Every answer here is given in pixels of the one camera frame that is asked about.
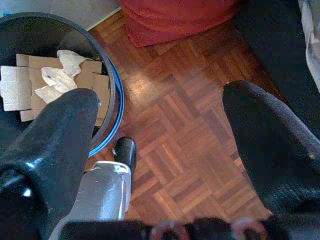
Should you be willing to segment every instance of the red pouf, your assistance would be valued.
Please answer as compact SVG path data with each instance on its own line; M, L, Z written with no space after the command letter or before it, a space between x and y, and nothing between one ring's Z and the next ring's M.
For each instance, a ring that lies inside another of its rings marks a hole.
M204 32L232 18L239 0L120 0L136 47Z

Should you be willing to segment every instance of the black trash can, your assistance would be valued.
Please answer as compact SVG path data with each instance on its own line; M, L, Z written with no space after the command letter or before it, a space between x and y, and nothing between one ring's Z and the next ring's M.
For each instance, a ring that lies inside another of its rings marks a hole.
M56 58L57 50L101 61L102 74L109 76L109 106L103 124L92 136L93 146L107 129L115 105L115 79L104 49L83 28L56 15L24 12L0 18L0 66L16 66L16 54ZM21 122L18 111L4 111L1 99L0 155L29 124Z

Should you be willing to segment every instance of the black sofa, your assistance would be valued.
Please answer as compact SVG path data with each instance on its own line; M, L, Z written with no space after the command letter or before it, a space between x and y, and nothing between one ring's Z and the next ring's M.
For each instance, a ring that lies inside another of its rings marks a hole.
M320 139L320 93L306 62L297 0L249 0L234 18L293 112Z

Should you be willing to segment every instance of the cardboard box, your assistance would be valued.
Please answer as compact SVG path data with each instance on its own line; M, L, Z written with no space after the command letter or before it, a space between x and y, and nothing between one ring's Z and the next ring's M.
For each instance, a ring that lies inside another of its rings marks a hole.
M41 68L52 67L62 69L58 58L16 55L17 66L1 66L0 95L3 98L4 111L20 111L21 121L35 119L47 105L35 90L46 86L42 78ZM98 108L96 126L101 126L109 106L109 77L101 75L100 61L84 61L81 72L74 81L78 88L95 91L101 105Z

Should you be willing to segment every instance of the parquet floor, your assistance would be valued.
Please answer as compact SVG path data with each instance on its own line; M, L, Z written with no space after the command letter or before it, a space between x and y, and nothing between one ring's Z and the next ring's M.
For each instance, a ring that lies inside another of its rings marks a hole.
M114 60L125 87L125 114L117 138L130 136L138 162L127 219L152 224L219 216L265 218L222 104L227 82L248 80L277 94L232 22L164 44L135 48L123 13L95 36ZM112 146L90 158L112 160Z

